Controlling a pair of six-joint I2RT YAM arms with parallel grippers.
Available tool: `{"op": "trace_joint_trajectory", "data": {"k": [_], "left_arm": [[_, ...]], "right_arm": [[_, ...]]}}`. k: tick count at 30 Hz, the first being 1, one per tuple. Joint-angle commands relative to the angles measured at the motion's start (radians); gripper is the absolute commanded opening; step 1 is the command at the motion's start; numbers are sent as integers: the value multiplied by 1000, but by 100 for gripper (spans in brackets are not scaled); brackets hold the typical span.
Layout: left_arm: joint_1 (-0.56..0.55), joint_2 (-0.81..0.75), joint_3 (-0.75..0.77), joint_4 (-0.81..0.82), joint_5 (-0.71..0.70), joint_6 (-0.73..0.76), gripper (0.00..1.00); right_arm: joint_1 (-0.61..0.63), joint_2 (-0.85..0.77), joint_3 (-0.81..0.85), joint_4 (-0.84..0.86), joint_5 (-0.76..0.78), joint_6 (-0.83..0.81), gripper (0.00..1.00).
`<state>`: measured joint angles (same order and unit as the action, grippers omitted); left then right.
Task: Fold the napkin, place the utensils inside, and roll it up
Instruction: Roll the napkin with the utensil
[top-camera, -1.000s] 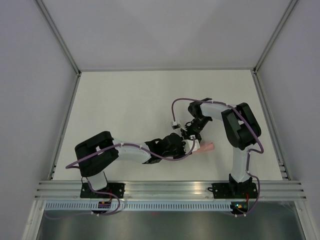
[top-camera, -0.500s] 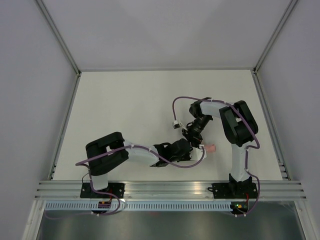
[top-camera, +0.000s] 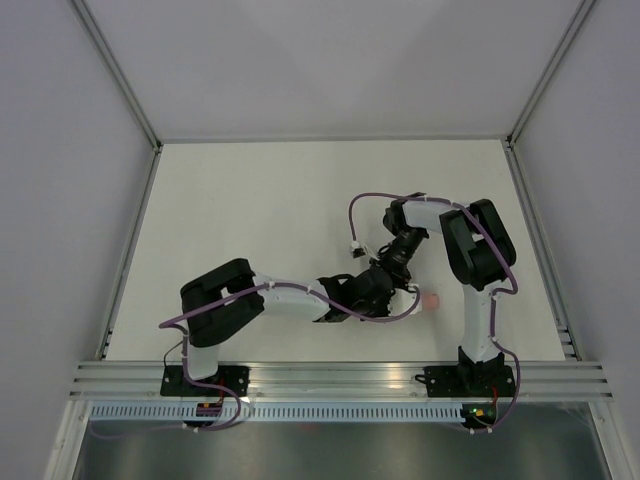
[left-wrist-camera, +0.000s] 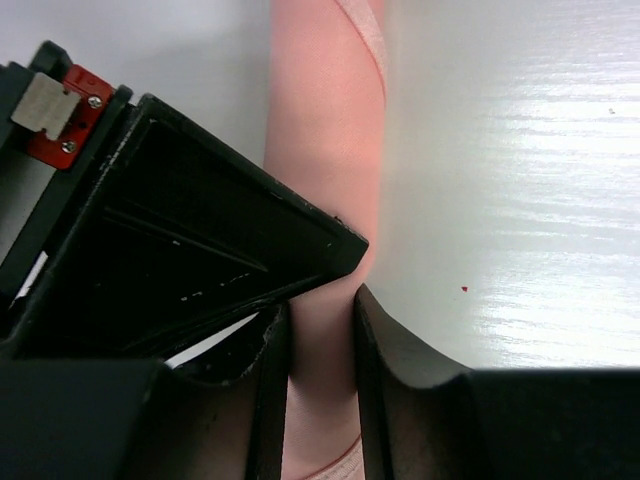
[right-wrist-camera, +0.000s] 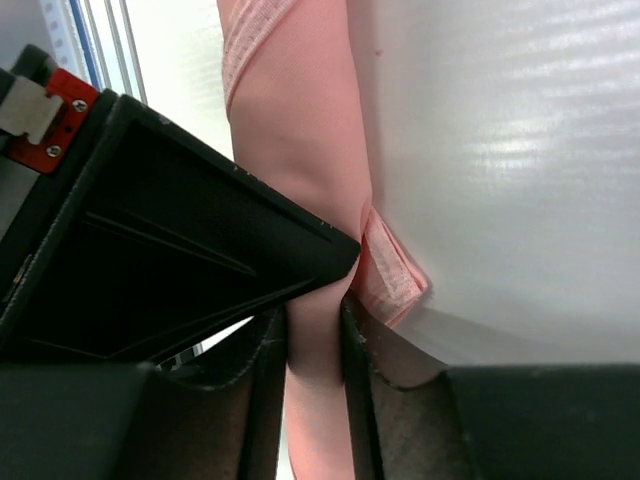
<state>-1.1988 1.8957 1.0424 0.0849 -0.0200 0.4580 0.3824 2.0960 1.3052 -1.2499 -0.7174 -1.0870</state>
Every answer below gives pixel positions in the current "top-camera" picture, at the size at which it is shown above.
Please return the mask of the pink cloth napkin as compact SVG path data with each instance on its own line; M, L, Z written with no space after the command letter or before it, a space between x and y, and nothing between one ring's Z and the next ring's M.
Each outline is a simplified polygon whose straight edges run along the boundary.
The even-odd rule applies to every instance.
M425 311L435 311L440 307L440 299L436 293L422 292L421 305Z

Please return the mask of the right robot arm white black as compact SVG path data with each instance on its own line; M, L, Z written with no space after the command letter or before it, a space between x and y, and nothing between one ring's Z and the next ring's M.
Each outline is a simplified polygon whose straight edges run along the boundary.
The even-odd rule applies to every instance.
M416 376L427 395L513 396L520 373L505 358L517 356L497 341L496 316L498 296L518 292L511 270L516 251L494 204L482 199L463 206L414 194L393 200L383 225L394 240L378 251L373 262L391 276L397 289L411 287L408 264L431 233L442 235L450 269L463 288L464 333L458 361L427 366Z

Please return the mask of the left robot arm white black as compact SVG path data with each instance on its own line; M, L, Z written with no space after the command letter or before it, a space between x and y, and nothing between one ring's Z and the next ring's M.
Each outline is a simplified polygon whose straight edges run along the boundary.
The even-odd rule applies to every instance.
M195 395L222 386L220 346L250 322L267 316L313 323L340 323L391 315L392 276L376 264L357 276L321 277L307 284L274 279L238 258L188 282L180 290L182 314L161 329L181 332L181 373L171 374Z

